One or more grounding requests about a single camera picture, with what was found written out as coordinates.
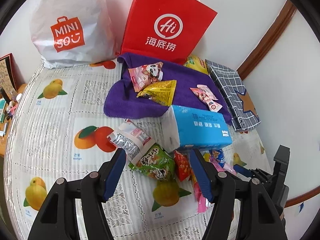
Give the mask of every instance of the white circle logo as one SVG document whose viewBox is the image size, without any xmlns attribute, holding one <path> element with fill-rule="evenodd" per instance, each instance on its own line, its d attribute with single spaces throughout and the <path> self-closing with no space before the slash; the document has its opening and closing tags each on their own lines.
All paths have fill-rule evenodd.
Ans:
<svg viewBox="0 0 320 240">
<path fill-rule="evenodd" d="M 156 19 L 154 28 L 159 37 L 171 40 L 180 35 L 183 23 L 180 17 L 175 14 L 166 13 Z"/>
</svg>

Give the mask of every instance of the white paper bag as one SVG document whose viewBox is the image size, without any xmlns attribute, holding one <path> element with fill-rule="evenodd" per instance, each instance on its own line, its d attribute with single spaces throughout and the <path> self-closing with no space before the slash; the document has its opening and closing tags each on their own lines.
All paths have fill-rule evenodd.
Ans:
<svg viewBox="0 0 320 240">
<path fill-rule="evenodd" d="M 114 57 L 115 39 L 106 0 L 40 0 L 30 22 L 31 40 L 47 68 Z"/>
</svg>

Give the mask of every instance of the blue tissue box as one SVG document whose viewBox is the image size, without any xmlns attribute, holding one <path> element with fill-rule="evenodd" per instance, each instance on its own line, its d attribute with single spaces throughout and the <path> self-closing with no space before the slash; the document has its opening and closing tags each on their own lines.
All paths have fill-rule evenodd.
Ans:
<svg viewBox="0 0 320 240">
<path fill-rule="evenodd" d="M 164 149 L 219 150 L 232 143 L 223 115 L 185 106 L 170 106 L 162 116 Z"/>
</svg>

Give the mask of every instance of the brown wooden molding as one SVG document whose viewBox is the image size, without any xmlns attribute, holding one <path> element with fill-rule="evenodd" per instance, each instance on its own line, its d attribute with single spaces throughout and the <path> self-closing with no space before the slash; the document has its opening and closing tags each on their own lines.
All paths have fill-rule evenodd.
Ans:
<svg viewBox="0 0 320 240">
<path fill-rule="evenodd" d="M 313 190 L 310 190 L 309 192 L 299 196 L 299 197 L 295 197 L 293 199 L 287 200 L 287 202 L 285 203 L 285 207 L 291 207 L 293 205 L 302 203 L 316 195 L 318 195 L 320 193 L 320 186 L 316 187 Z"/>
<path fill-rule="evenodd" d="M 278 17 L 271 25 L 269 30 L 263 36 L 257 47 L 250 53 L 247 59 L 237 69 L 239 76 L 244 80 L 252 70 L 259 64 L 265 55 L 271 50 L 273 45 L 284 32 L 292 16 L 296 11 L 296 7 L 290 0 L 287 0 L 282 7 Z"/>
</svg>

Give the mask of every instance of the purple towel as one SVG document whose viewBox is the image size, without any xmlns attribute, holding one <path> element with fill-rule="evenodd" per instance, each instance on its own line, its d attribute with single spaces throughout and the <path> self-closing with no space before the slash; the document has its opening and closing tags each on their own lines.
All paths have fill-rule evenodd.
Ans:
<svg viewBox="0 0 320 240">
<path fill-rule="evenodd" d="M 133 53 L 125 53 L 118 57 L 118 62 L 123 63 L 122 79 L 111 87 L 104 103 L 104 113 L 110 117 L 132 119 L 162 116 L 167 111 L 168 107 L 161 106 L 146 98 L 137 98 L 137 93 L 134 92 L 129 71 L 127 70 L 128 68 L 135 68 L 159 61 L 163 62 L 162 81 L 177 80 L 172 104 L 209 111 L 208 107 L 190 90 L 190 87 L 196 88 L 198 84 L 207 85 L 217 97 L 218 103 L 223 106 L 219 113 L 223 114 L 226 123 L 232 124 L 231 115 L 228 111 L 226 102 L 208 75 L 176 63 Z"/>
</svg>

